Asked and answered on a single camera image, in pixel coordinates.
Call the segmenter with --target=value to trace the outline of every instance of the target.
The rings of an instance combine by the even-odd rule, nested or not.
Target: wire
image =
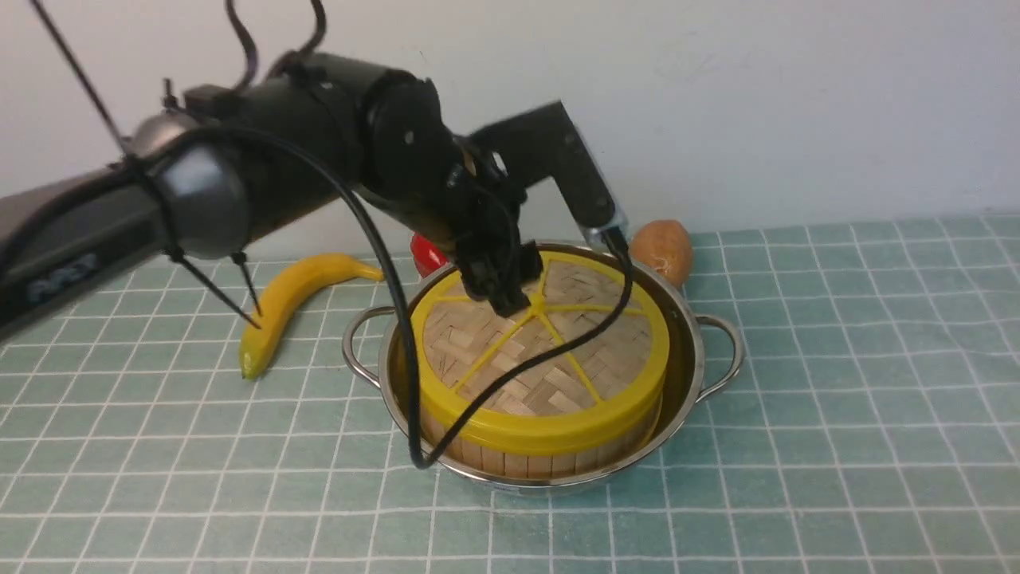
[[[96,108],[99,113],[99,117],[103,120],[103,124],[106,126],[106,131],[110,133],[110,137],[116,142],[116,145],[120,148],[120,152],[124,155],[131,153],[128,148],[128,143],[123,136],[120,135],[120,131],[117,128],[116,123],[113,121],[113,117],[110,115],[106,105],[103,104],[102,98],[96,92],[95,87],[89,82],[88,75],[86,75],[85,70],[82,65],[78,62],[74,57],[73,52],[71,52],[70,46],[67,45],[67,41],[64,40],[60,31],[57,30],[56,23],[53,22],[53,18],[50,17],[49,12],[46,7],[43,6],[42,0],[32,0],[32,6],[36,9],[36,14],[39,15],[39,19],[42,20],[43,25],[46,27],[46,32],[49,33],[50,38],[53,39],[53,43],[57,45],[57,49],[60,50],[60,54],[63,56],[64,61],[70,66],[71,71],[78,79],[79,84],[85,90],[86,95],[92,101],[92,106]]]
[[[248,285],[248,295],[251,297],[252,302],[255,303],[255,313],[259,317],[262,317],[262,306],[258,303],[258,295],[255,293],[255,282],[252,280],[251,271],[248,270],[248,254],[244,251],[235,251],[231,253],[231,260],[241,269],[241,275],[244,276],[245,284]]]
[[[315,30],[312,31],[312,37],[303,46],[298,48],[298,54],[302,57],[314,52],[315,48],[318,48],[319,44],[322,43],[322,39],[325,38],[325,9],[322,7],[320,0],[311,1],[312,10],[315,10]]]
[[[234,85],[234,88],[231,89],[232,92],[238,93],[251,86],[252,81],[255,80],[255,74],[258,73],[258,46],[255,45],[252,35],[245,28],[241,18],[238,17],[238,10],[234,6],[234,0],[226,0],[226,17],[231,20],[231,28],[234,29],[234,33],[238,36],[241,47],[245,51],[245,73]]]
[[[368,243],[371,245],[372,251],[378,259],[379,266],[382,267],[390,297],[393,299],[394,307],[397,309],[397,322],[400,327],[401,340],[404,344],[404,353],[409,358],[407,362],[408,380],[417,382],[419,378],[414,331],[411,328],[411,320],[407,315],[407,298],[404,295],[397,267],[394,265],[393,259],[390,257],[390,252],[387,250],[382,237],[379,234],[378,228],[375,226],[371,216],[369,216],[357,196],[354,195],[354,192],[351,191],[351,187],[334,173],[333,169],[314,155],[287,140],[250,127],[226,125],[202,126],[186,132],[154,155],[147,157],[146,160],[149,164],[157,163],[175,156],[191,145],[222,139],[228,139],[231,142],[254,143],[290,155],[316,171],[337,190],[344,202],[351,208],[361,228],[365,231]],[[78,188],[61,194],[36,210],[18,225],[17,229],[10,236],[10,239],[0,248],[0,284],[3,283],[4,278],[11,269],[12,263],[49,224],[75,207],[117,191],[123,185],[137,181],[138,176],[136,173],[119,171],[114,173],[111,179],[102,178],[85,182]],[[417,384],[412,384],[410,387],[415,392],[418,390]],[[412,395],[420,401],[417,393],[413,393]],[[421,459],[420,448],[412,449],[412,453],[417,454],[418,460]]]
[[[443,437],[439,440],[439,442],[437,442],[436,448],[432,450],[431,453],[428,454],[428,456],[423,461],[423,464],[419,465],[417,462],[415,462],[416,467],[418,467],[419,469],[426,469],[436,464],[436,462],[439,461],[439,459],[443,456],[443,454],[446,453],[446,450],[453,442],[453,439],[457,437],[457,435],[460,433],[461,430],[463,430],[464,426],[471,419],[471,417],[473,417],[474,414],[481,409],[481,407],[486,404],[486,402],[492,399],[493,396],[495,396],[501,388],[506,386],[506,384],[512,381],[515,377],[517,377],[518,375],[529,369],[538,367],[539,365],[547,361],[550,361],[561,355],[571,352],[583,346],[584,344],[591,343],[599,335],[605,333],[606,330],[609,329],[609,327],[617,319],[619,319],[620,315],[622,315],[623,311],[626,309],[627,304],[630,302],[630,293],[633,289],[633,263],[630,261],[630,256],[627,253],[627,248],[626,248],[626,240],[623,237],[623,232],[621,230],[612,229],[608,233],[607,240],[608,240],[607,242],[609,245],[609,250],[610,252],[612,252],[613,256],[616,257],[616,260],[619,261],[620,270],[623,273],[623,291],[620,293],[620,300],[619,302],[617,302],[616,307],[613,308],[613,311],[611,311],[609,315],[607,315],[605,319],[602,320],[601,323],[593,327],[586,333],[578,336],[575,340],[567,342],[562,346],[551,349],[545,353],[532,357],[531,359],[528,359],[527,361],[520,363],[519,365],[507,371],[502,376],[493,381],[488,387],[486,387],[484,390],[481,392],[481,394],[478,395],[478,397],[474,399],[474,401],[471,402],[470,405],[468,405],[467,409],[465,409],[464,412],[461,413],[460,417],[457,418],[453,426],[451,426],[450,429],[446,432],[446,434],[444,434]],[[411,363],[415,363],[415,369],[417,369],[416,361],[408,361],[408,364]],[[420,395],[420,389],[418,388],[418,385],[410,385],[409,390],[411,393],[408,394],[410,400],[409,401],[410,405],[408,405],[408,411],[409,411],[408,434],[411,435],[410,443],[412,449],[412,460],[413,460],[414,445],[419,443],[420,433],[421,433],[421,412],[420,412],[420,405],[418,403],[420,401],[420,398],[418,397]]]

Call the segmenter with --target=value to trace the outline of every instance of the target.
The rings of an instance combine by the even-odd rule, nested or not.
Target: yellow plastic frame
[[[545,293],[546,274],[550,262],[564,261],[595,268],[622,283],[623,274],[613,267],[585,257],[568,253],[542,253],[545,269],[539,279],[539,290],[531,299],[531,308],[518,321],[517,326],[505,334],[490,350],[487,350],[471,369],[453,387],[449,388],[436,376],[425,357],[421,336],[424,333],[425,320],[436,304],[450,301],[469,302],[466,297],[450,298],[446,294],[450,286],[460,280],[458,271],[451,272],[437,282],[428,294],[418,303],[411,316],[417,344],[418,365],[421,367],[421,400],[422,408],[427,411],[444,427],[449,428],[461,413],[467,409],[468,402],[457,395],[457,389],[467,381],[475,370],[489,361],[491,352],[502,347],[503,343],[528,321],[542,321],[553,338],[562,343],[562,337],[549,321],[547,313],[563,313],[568,311],[602,311],[608,313],[609,308],[601,306],[547,306],[543,297]],[[638,425],[652,409],[658,405],[663,377],[666,372],[666,362],[669,355],[669,331],[662,313],[652,298],[638,283],[633,284],[631,302],[638,303],[638,308],[628,308],[628,314],[644,315],[648,318],[652,332],[652,349],[645,367],[634,378],[633,383],[625,390],[609,401],[603,401],[580,369],[572,354],[568,360],[574,366],[579,378],[593,394],[596,405],[592,409],[568,415],[552,417],[520,417],[489,410],[479,410],[464,429],[461,437],[504,453],[529,457],[546,457],[579,453],[606,445]]]

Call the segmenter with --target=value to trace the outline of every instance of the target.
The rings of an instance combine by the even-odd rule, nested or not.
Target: toy banana
[[[322,253],[301,259],[269,281],[259,298],[261,329],[249,325],[241,336],[241,376],[255,379],[276,353],[294,313],[323,286],[355,276],[382,280],[382,271],[344,253]]]

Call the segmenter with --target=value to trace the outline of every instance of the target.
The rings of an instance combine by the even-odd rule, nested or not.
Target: bamboo lid
[[[622,275],[585,257],[544,252],[510,318],[470,301],[458,273],[416,307],[422,403],[444,425],[496,378],[598,325],[615,307]],[[525,455],[557,454],[609,440],[657,404],[669,342],[665,320],[634,284],[625,313],[595,341],[514,378],[462,431],[469,440]]]

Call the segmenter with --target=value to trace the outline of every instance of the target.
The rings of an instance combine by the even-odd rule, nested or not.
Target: pot handle
[[[729,371],[726,371],[726,374],[711,386],[702,388],[702,392],[698,394],[698,399],[695,401],[695,404],[697,405],[707,399],[711,399],[713,395],[721,392],[727,384],[729,384],[729,381],[733,380],[736,375],[741,373],[741,367],[744,365],[746,352],[744,351],[744,341],[741,340],[741,333],[736,330],[736,327],[734,327],[732,323],[726,321],[725,319],[711,315],[699,315],[696,316],[696,319],[699,325],[709,325],[711,327],[722,329],[722,332],[725,333],[726,336],[729,337],[729,341],[733,343],[733,361],[729,364]]]
[[[379,385],[378,375],[369,371],[368,368],[362,365],[361,362],[358,361],[358,358],[354,356],[354,334],[369,319],[373,317],[379,317],[381,315],[391,315],[396,311],[397,310],[392,307],[366,309],[365,311],[354,316],[354,319],[352,319],[351,323],[348,324],[347,330],[344,331],[344,343],[343,343],[344,362],[347,363],[347,366],[351,368],[351,371],[354,371],[355,375],[368,381],[369,383],[371,383],[372,386],[374,386],[377,389],[382,388]]]

